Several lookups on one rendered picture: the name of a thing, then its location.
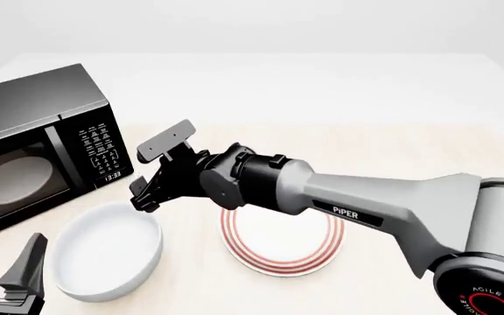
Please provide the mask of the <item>black microwave oven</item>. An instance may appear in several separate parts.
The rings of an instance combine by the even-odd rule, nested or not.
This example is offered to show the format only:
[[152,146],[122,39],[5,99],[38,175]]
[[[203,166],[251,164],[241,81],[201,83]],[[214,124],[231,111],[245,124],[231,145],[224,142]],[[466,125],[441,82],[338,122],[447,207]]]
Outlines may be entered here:
[[52,177],[0,205],[0,231],[134,171],[108,99],[78,64],[0,83],[0,165],[23,157],[47,159]]

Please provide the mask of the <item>white microwave turntable plate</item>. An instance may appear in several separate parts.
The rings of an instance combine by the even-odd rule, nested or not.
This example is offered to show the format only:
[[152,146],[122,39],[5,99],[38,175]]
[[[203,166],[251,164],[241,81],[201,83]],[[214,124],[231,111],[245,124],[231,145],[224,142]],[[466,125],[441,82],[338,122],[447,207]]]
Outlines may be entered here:
[[53,165],[43,157],[21,157],[0,165],[0,205],[26,199],[53,175]]

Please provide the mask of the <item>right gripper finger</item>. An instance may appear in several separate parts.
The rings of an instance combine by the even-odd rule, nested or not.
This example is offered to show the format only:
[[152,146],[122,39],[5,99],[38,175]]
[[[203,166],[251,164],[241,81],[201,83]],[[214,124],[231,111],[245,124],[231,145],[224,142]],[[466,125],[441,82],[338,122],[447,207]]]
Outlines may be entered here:
[[144,176],[139,176],[130,185],[129,190],[133,195],[153,194],[166,195],[169,192],[169,185],[172,179],[172,162],[161,161],[159,168],[147,180]]
[[138,212],[146,212],[150,214],[159,209],[161,204],[167,201],[172,201],[175,199],[183,197],[194,197],[199,198],[200,194],[196,193],[171,193],[171,192],[151,192],[151,193],[141,193],[139,196],[134,196],[130,199],[132,206]]

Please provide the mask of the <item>white plate with red rings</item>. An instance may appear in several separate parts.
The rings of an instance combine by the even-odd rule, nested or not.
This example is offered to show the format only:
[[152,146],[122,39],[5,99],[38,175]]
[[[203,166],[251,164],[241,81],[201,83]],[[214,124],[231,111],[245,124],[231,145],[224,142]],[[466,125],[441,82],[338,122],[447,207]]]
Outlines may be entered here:
[[346,238],[343,220],[313,209],[297,216],[259,206],[220,210],[220,236],[246,267],[273,277],[300,277],[324,268]]

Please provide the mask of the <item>small flat plate on stalk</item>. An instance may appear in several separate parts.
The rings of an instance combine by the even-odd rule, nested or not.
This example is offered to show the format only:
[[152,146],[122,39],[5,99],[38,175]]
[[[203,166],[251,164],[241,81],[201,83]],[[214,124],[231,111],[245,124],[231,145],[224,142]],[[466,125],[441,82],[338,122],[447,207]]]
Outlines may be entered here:
[[175,156],[174,149],[177,147],[191,149],[186,140],[195,132],[196,129],[189,120],[182,120],[140,143],[136,148],[137,160],[145,165],[157,158],[166,158],[168,161],[172,161]]

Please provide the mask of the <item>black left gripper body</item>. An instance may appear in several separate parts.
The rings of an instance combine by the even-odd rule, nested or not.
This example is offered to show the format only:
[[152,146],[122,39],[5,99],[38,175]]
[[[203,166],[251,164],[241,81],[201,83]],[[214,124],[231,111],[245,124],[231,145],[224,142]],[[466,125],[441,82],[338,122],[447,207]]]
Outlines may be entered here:
[[0,297],[0,315],[40,315],[44,298],[44,288],[6,291],[4,297]]

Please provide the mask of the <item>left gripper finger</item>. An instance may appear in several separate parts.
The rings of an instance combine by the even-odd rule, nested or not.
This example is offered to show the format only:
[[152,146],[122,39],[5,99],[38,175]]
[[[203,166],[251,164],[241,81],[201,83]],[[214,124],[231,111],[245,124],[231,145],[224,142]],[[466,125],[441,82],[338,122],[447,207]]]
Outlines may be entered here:
[[17,260],[0,277],[5,293],[44,293],[43,270],[48,240],[34,233]]

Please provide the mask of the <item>white bowl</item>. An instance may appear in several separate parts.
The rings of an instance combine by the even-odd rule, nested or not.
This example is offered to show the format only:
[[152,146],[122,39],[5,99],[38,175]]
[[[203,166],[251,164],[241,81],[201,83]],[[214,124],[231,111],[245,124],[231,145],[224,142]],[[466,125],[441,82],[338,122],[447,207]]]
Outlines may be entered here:
[[163,253],[163,230],[130,204],[89,209],[68,223],[53,245],[57,288],[87,303],[113,301],[145,283]]

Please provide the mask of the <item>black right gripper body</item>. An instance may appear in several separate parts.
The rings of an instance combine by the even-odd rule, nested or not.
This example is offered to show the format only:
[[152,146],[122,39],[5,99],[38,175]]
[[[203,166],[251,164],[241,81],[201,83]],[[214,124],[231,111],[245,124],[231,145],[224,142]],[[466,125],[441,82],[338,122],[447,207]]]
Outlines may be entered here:
[[205,197],[200,185],[200,173],[211,160],[209,150],[194,151],[188,146],[176,146],[167,151],[171,159],[161,157],[156,173],[156,197]]

